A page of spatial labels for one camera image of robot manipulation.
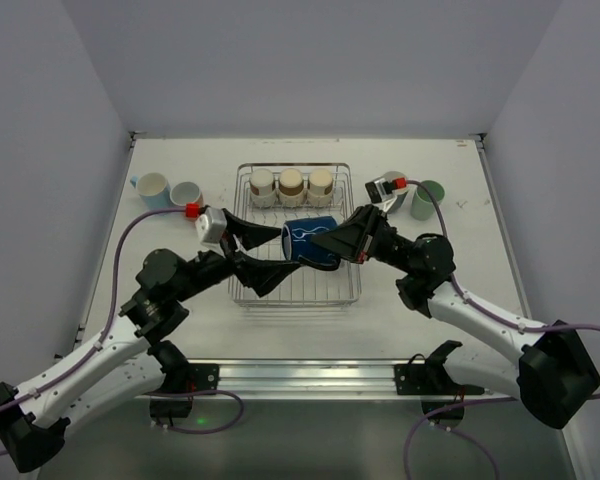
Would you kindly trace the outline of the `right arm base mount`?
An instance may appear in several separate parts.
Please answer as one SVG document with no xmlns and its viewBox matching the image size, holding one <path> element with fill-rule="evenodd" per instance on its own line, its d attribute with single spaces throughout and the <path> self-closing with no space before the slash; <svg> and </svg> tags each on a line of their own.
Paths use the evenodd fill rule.
<svg viewBox="0 0 600 480">
<path fill-rule="evenodd" d="M 406 362 L 393 366 L 393 379 L 396 394 L 399 396 L 420 396 L 421 410 L 428 414 L 447 405 L 460 403 L 465 396 L 483 395 L 482 387 L 458 384 L 444 369 L 448 356 L 462 343 L 447 340 L 429 356 L 416 353 Z"/>
</svg>

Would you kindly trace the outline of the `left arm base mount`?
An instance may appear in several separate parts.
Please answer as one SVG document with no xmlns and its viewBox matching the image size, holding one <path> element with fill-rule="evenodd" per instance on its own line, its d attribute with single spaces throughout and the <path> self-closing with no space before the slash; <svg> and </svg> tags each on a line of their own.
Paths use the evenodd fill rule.
<svg viewBox="0 0 600 480">
<path fill-rule="evenodd" d="M 189 363 L 174 373 L 168 373 L 159 394 L 180 394 L 214 390 L 219 381 L 220 367 L 216 363 Z M 149 415 L 153 420 L 165 420 L 174 425 L 174 419 L 186 419 L 193 408 L 193 398 L 152 397 Z"/>
</svg>

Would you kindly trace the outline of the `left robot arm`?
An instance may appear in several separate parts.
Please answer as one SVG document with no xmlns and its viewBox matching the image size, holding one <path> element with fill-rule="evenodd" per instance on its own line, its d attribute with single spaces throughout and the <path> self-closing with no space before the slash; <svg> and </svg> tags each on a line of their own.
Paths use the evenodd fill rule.
<svg viewBox="0 0 600 480">
<path fill-rule="evenodd" d="M 265 296 L 301 266 L 249 256 L 279 237 L 275 227 L 195 203 L 175 211 L 195 220 L 207 250 L 191 260 L 168 249 L 151 252 L 136 276 L 138 290 L 122 306 L 111 305 L 98 334 L 28 381 L 0 383 L 0 440 L 18 472 L 33 472 L 57 455 L 85 414 L 111 401 L 163 395 L 187 373 L 186 357 L 167 339 L 189 315 L 184 301 L 231 277 Z"/>
</svg>

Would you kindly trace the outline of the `cream brown cup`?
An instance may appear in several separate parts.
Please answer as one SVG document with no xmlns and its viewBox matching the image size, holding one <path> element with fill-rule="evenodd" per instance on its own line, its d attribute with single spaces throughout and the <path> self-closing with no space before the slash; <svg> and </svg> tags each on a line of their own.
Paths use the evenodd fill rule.
<svg viewBox="0 0 600 480">
<path fill-rule="evenodd" d="M 324 168 L 314 169 L 308 178 L 307 200 L 316 208 L 326 207 L 333 196 L 333 176 Z"/>
</svg>

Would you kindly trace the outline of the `dark blue patterned mug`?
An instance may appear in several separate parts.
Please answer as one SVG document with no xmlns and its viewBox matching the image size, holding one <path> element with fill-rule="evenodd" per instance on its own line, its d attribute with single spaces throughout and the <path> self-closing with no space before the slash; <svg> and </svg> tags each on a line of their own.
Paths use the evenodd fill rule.
<svg viewBox="0 0 600 480">
<path fill-rule="evenodd" d="M 335 271 L 340 258 L 312 241 L 317 234 L 337 227 L 332 216 L 301 218 L 286 221 L 281 228 L 281 248 L 284 259 L 321 271 Z"/>
</svg>

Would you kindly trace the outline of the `light green cup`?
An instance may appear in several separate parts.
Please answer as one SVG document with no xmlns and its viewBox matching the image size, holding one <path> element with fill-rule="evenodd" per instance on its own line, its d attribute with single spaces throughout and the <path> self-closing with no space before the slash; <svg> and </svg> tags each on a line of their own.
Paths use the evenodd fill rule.
<svg viewBox="0 0 600 480">
<path fill-rule="evenodd" d="M 440 183 L 434 180 L 423 180 L 412 197 L 411 216 L 419 221 L 428 220 L 436 212 L 432 199 L 440 204 L 444 197 L 445 189 Z"/>
</svg>

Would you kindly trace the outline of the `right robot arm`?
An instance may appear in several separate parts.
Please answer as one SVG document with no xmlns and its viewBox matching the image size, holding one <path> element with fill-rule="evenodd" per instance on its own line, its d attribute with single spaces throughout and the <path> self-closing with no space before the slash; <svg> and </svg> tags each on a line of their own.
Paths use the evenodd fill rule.
<svg viewBox="0 0 600 480">
<path fill-rule="evenodd" d="M 425 233 L 409 240 L 379 208 L 365 205 L 311 241 L 351 263 L 374 259 L 404 272 L 396 282 L 403 304 L 464 331 L 506 358 L 513 377 L 497 375 L 493 390 L 520 400 L 544 425 L 563 428 L 600 387 L 600 374 L 575 326 L 519 317 L 462 289 L 454 278 L 454 252 L 446 236 Z"/>
</svg>

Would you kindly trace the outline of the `grey teal mug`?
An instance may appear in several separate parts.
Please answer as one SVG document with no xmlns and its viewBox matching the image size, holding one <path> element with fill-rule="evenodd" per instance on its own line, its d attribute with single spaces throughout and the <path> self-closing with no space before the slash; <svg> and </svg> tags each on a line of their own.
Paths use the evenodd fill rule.
<svg viewBox="0 0 600 480">
<path fill-rule="evenodd" d="M 396 179 L 407 180 L 407 176 L 399 171 L 385 172 L 383 177 L 387 182 L 393 182 Z M 403 205 L 408 191 L 409 186 L 404 185 L 402 188 L 394 188 L 391 193 L 386 192 L 382 202 L 383 210 L 387 214 L 395 213 Z"/>
</svg>

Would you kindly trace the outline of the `light blue mug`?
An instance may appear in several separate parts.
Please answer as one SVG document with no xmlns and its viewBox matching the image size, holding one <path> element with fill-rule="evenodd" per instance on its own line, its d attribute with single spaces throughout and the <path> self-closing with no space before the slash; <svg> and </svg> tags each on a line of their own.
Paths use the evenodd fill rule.
<svg viewBox="0 0 600 480">
<path fill-rule="evenodd" d="M 157 172 L 132 176 L 130 184 L 149 210 L 161 210 L 173 206 L 167 178 Z"/>
</svg>

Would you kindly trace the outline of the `salmon pink mug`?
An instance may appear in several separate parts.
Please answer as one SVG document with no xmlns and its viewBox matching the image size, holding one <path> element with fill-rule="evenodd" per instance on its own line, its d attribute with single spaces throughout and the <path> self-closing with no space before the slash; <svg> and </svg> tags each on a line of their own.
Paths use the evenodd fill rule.
<svg viewBox="0 0 600 480">
<path fill-rule="evenodd" d="M 174 208 L 185 212 L 188 217 L 196 217 L 204 207 L 203 193 L 200 187 L 191 181 L 176 184 L 171 188 L 170 201 Z"/>
</svg>

